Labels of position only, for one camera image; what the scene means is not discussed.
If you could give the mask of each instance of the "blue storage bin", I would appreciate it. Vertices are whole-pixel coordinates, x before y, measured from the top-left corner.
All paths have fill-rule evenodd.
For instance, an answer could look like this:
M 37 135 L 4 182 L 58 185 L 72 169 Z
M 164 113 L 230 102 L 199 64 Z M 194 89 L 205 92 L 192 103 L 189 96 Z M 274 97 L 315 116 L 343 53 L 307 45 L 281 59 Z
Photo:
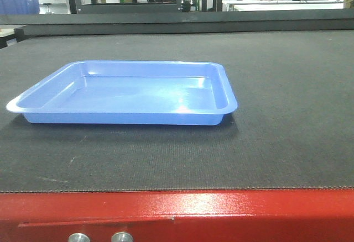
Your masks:
M 0 14 L 38 14 L 38 0 L 0 0 Z

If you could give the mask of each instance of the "tray rim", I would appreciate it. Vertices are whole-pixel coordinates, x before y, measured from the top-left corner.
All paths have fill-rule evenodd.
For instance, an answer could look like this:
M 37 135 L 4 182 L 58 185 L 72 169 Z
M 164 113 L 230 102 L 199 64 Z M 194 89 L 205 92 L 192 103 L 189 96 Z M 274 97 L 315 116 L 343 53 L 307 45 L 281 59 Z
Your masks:
M 48 110 L 47 108 L 44 107 L 37 107 L 37 108 L 27 108 L 27 107 L 20 107 L 18 106 L 18 103 L 22 101 L 23 99 L 29 97 L 33 92 L 36 90 L 42 88 L 42 86 L 48 82 L 50 82 L 54 77 L 56 77 L 59 74 L 65 73 L 66 70 L 68 70 L 71 67 L 74 66 L 79 66 L 79 64 L 84 64 L 87 62 L 95 62 L 95 63 L 107 63 L 107 62 L 114 62 L 117 64 L 121 63 L 130 63 L 130 64 L 151 64 L 151 63 L 157 63 L 157 64 L 188 64 L 188 65 L 200 65 L 200 64 L 208 64 L 212 65 L 217 68 L 217 74 L 218 77 L 221 81 L 223 90 L 225 92 L 226 100 L 227 100 L 227 105 L 223 108 L 219 109 L 191 109 L 191 112 L 124 112 L 124 111 L 93 111 L 88 109 L 87 111 L 83 111 L 82 109 L 53 109 L 53 110 Z M 238 107 L 238 103 L 236 101 L 236 97 L 233 93 L 233 90 L 231 88 L 230 82 L 228 80 L 228 77 L 226 75 L 226 71 L 224 67 L 220 64 L 217 64 L 215 62 L 203 62 L 203 61 L 193 61 L 193 62 L 186 62 L 186 61 L 132 61 L 132 60 L 80 60 L 80 61 L 74 61 L 69 64 L 64 65 L 63 67 L 59 68 L 58 70 L 54 71 L 51 73 L 49 76 L 45 77 L 38 83 L 34 84 L 33 86 L 29 87 L 26 91 L 18 95 L 16 98 L 12 99 L 9 101 L 6 105 L 6 109 L 10 112 L 13 113 L 39 113 L 39 114 L 51 114 L 51 113 L 62 113 L 62 114 L 72 114 L 72 113 L 95 113 L 95 114 L 112 114 L 112 113 L 131 113 L 131 114 L 182 114 L 182 115 L 194 115 L 194 114 L 207 114 L 207 115 L 225 115 L 229 114 L 233 111 L 235 111 Z

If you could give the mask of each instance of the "metal bolt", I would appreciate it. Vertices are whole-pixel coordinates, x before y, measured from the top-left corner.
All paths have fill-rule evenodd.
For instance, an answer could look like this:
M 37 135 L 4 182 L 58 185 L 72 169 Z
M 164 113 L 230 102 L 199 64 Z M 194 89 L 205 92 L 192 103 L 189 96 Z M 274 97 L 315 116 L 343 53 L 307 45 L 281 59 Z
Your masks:
M 112 236 L 112 242 L 133 242 L 133 237 L 126 232 L 115 233 Z
M 69 236 L 68 242 L 90 242 L 90 238 L 81 233 L 75 233 Z

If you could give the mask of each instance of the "red metal frame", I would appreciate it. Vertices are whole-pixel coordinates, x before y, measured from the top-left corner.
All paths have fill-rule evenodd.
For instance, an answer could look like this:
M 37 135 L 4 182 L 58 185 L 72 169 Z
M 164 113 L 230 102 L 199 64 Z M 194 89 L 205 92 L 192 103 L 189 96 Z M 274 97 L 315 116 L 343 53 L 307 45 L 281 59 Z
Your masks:
M 0 194 L 1 242 L 354 241 L 354 190 Z

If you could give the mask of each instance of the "floor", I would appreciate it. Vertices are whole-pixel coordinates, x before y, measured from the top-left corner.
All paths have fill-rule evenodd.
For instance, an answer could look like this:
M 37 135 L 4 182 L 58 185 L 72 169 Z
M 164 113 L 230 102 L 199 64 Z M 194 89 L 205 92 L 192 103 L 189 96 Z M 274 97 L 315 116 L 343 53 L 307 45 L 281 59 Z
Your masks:
M 40 4 L 40 14 L 46 14 L 48 12 L 47 6 Z M 68 14 L 68 6 L 65 3 L 57 3 L 49 6 L 50 11 L 53 14 Z

